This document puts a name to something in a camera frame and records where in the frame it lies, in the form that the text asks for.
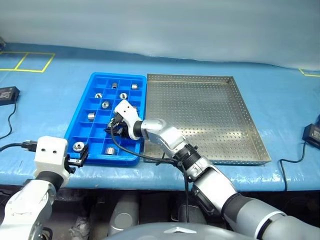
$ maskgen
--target cable connector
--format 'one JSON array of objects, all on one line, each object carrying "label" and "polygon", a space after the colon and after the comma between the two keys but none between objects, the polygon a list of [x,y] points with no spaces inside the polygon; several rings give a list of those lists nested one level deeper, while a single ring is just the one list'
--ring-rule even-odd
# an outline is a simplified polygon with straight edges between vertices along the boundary
[{"label": "cable connector", "polygon": [[32,140],[26,140],[22,143],[21,147],[29,152],[36,152],[38,142]]},{"label": "cable connector", "polygon": [[123,119],[124,119],[124,118],[123,118],[119,113],[117,113],[117,114],[115,115],[114,119],[113,119],[113,123],[114,123],[114,124],[118,124],[118,123],[120,123]]}]

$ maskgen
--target yellow tape line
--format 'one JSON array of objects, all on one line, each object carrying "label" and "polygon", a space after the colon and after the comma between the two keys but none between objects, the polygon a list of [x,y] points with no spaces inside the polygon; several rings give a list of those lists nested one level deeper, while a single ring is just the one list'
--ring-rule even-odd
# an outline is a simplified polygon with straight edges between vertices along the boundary
[{"label": "yellow tape line", "polygon": [[[53,52],[31,52],[31,51],[0,51],[0,54],[24,54],[24,56],[21,58],[21,60],[18,62],[18,64],[14,68],[0,68],[0,71],[29,72],[29,73],[44,73],[56,55]],[[51,57],[41,70],[19,69],[19,66],[23,63],[23,61],[26,59],[26,57],[29,54],[51,55]]]},{"label": "yellow tape line", "polygon": [[320,75],[319,75],[319,74],[309,74],[309,73],[305,73],[301,68],[299,68],[299,71],[300,71],[303,75],[305,75],[305,76],[307,76],[307,77],[318,77],[318,78],[320,78]]}]

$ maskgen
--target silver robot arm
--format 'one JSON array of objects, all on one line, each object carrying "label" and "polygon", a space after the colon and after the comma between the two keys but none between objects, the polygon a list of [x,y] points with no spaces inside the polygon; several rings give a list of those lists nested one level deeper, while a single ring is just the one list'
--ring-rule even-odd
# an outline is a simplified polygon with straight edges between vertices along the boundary
[{"label": "silver robot arm", "polygon": [[164,120],[142,121],[126,100],[121,101],[114,111],[127,123],[132,139],[143,137],[160,145],[168,157],[181,161],[189,181],[193,182],[192,192],[199,204],[208,214],[218,211],[235,232],[255,239],[319,238],[319,228],[287,216],[263,201],[238,193],[216,166]]}]

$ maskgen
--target black power adapter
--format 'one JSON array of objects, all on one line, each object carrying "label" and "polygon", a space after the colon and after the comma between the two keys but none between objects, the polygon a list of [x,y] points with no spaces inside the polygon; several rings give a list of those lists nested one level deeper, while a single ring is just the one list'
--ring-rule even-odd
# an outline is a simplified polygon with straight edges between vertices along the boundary
[{"label": "black power adapter", "polygon": [[0,88],[0,106],[15,104],[20,90],[16,86]]},{"label": "black power adapter", "polygon": [[320,149],[320,126],[309,124],[304,128],[302,139]]}]

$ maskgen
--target stainless steel tray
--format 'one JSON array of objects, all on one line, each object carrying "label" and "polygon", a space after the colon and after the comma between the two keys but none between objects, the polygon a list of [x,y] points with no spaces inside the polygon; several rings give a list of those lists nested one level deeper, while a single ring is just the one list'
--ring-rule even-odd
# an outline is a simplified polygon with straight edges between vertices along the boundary
[{"label": "stainless steel tray", "polygon": [[[146,119],[175,126],[215,164],[271,161],[232,76],[148,74]],[[145,155],[162,153],[145,142]]]}]

